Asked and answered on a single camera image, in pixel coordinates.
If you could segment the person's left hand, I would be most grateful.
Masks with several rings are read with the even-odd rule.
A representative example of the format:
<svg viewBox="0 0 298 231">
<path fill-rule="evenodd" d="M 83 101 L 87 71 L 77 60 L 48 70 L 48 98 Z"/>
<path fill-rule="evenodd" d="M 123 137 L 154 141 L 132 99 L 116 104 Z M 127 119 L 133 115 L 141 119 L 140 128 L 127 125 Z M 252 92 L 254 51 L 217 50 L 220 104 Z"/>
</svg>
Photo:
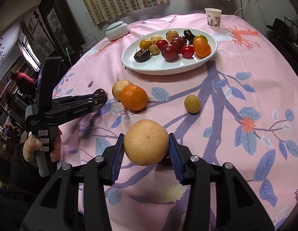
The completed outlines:
<svg viewBox="0 0 298 231">
<path fill-rule="evenodd" d="M 50 153 L 50 158 L 52 162 L 56 162 L 60 159 L 61 136 L 62 136 L 62 131 L 58 128 L 56 138 L 54 139 L 54 142 L 53 142 L 54 149 Z M 30 135 L 23 146 L 23 157 L 25 161 L 34 163 L 35 162 L 34 152 L 39 150 L 42 147 L 42 145 L 43 144 L 40 140 L 33 138 L 33 135 Z"/>
</svg>

